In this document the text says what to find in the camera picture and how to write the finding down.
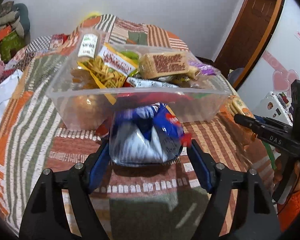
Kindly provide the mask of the right hand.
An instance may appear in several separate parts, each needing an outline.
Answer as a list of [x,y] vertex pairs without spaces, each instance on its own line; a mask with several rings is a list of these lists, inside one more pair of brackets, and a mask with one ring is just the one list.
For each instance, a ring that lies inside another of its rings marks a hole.
[[[273,179],[274,184],[279,183],[283,178],[282,173],[284,168],[282,165],[282,161],[283,161],[282,155],[277,157],[277,159],[275,160],[276,170],[274,172],[274,179]],[[295,182],[294,192],[298,192],[300,191],[300,162],[299,161],[297,161],[294,165],[294,172],[298,178],[298,181]]]

